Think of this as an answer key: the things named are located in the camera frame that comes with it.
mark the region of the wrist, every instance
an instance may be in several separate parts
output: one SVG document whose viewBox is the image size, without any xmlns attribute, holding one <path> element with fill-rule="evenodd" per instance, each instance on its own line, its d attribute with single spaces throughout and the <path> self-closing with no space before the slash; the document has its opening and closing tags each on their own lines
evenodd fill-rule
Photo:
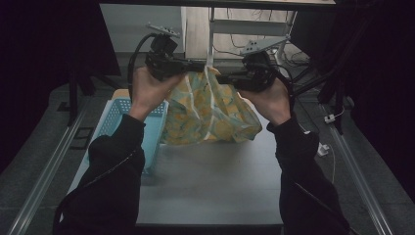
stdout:
<svg viewBox="0 0 415 235">
<path fill-rule="evenodd" d="M 129 115 L 133 118 L 136 118 L 138 120 L 141 120 L 144 122 L 144 120 L 146 119 L 147 115 L 151 112 L 152 110 L 150 108 L 147 107 L 143 107 L 143 106 L 137 106 L 137 105 L 133 105 L 129 111 Z"/>
<path fill-rule="evenodd" d="M 291 119 L 290 112 L 282 112 L 282 113 L 273 114 L 273 116 L 271 117 L 271 119 L 269 121 L 273 125 L 277 126 L 277 125 L 280 125 L 280 124 L 286 122 L 289 119 Z"/>
</svg>

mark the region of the blue basket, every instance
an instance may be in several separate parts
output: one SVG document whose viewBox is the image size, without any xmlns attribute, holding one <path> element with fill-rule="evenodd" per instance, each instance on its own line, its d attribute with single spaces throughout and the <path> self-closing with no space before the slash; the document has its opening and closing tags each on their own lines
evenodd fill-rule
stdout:
<svg viewBox="0 0 415 235">
<path fill-rule="evenodd" d="M 121 122 L 123 114 L 128 114 L 131 108 L 129 98 L 117 98 L 109 102 L 101 116 L 93 139 L 101 135 L 112 135 Z M 160 138 L 166 117 L 167 103 L 163 102 L 146 118 L 144 139 L 141 147 L 144 150 L 146 163 L 143 175 L 151 175 L 156 164 Z"/>
</svg>

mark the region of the aluminum rail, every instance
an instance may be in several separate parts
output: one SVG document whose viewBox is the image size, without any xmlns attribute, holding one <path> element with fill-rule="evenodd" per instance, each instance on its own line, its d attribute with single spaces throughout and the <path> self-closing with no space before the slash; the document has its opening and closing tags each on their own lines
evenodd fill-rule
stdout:
<svg viewBox="0 0 415 235">
<path fill-rule="evenodd" d="M 8 235 L 22 235 L 26 232 L 31 220 L 39 208 L 40 203 L 42 202 L 43 197 L 46 194 L 46 191 L 49 188 L 49 185 L 52 182 L 53 177 L 55 176 L 56 171 L 58 170 L 58 167 L 62 162 L 62 159 L 69 148 L 69 144 L 75 135 L 76 130 L 79 128 L 79 125 L 88 110 L 87 108 L 89 107 L 91 99 L 92 98 L 90 97 L 84 97 L 82 99 L 79 116 L 74 121 L 73 125 L 68 127 L 65 131 L 58 147 L 55 149 L 55 152 L 52 154 L 49 162 L 43 168 L 42 173 L 16 216 L 15 221 L 7 233 Z"/>
<path fill-rule="evenodd" d="M 321 107 L 324 111 L 324 115 L 328 115 L 324 107 Z M 356 158 L 354 157 L 345 138 L 339 134 L 338 130 L 333 124 L 330 124 L 330 132 L 332 133 L 332 136 L 342 153 L 343 160 L 345 161 L 348 171 L 350 172 L 351 178 L 354 181 L 354 185 L 356 186 L 357 191 L 359 192 L 360 197 L 363 200 L 363 203 L 367 206 L 369 215 L 371 216 L 373 223 L 376 229 L 378 230 L 378 233 L 380 235 L 392 235 L 393 232 L 391 226 L 388 223 L 388 220 L 385 217 L 385 214 L 381 206 L 379 205 L 378 200 L 376 199 L 365 176 L 363 175 L 362 170 L 360 169 L 356 161 Z"/>
</svg>

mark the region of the metal bracket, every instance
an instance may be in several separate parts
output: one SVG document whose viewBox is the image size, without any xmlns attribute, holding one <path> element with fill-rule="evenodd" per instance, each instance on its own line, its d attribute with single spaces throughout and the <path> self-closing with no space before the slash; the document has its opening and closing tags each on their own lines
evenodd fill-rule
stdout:
<svg viewBox="0 0 415 235">
<path fill-rule="evenodd" d="M 162 32 L 164 34 L 176 37 L 176 38 L 180 38 L 180 33 L 179 32 L 175 32 L 173 31 L 173 28 L 167 28 L 165 26 L 155 26 L 155 25 L 151 25 L 151 23 L 147 23 L 146 24 L 147 28 L 151 28 L 154 29 L 155 31 L 159 31 Z"/>
<path fill-rule="evenodd" d="M 250 42 L 240 52 L 241 56 L 257 53 L 260 51 L 268 50 L 278 44 L 287 42 L 290 40 L 290 35 L 277 36 L 275 38 L 266 38 L 261 40 L 250 40 Z"/>
</svg>

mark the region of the table surface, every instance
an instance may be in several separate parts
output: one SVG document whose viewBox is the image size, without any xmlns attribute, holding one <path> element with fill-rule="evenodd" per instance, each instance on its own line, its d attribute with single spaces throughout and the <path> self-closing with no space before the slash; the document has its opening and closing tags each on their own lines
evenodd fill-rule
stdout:
<svg viewBox="0 0 415 235">
<path fill-rule="evenodd" d="M 113 98 L 124 96 L 120 90 Z M 153 175 L 142 178 L 137 224 L 282 224 L 276 143 L 258 117 L 263 130 L 254 141 L 161 145 Z"/>
</svg>

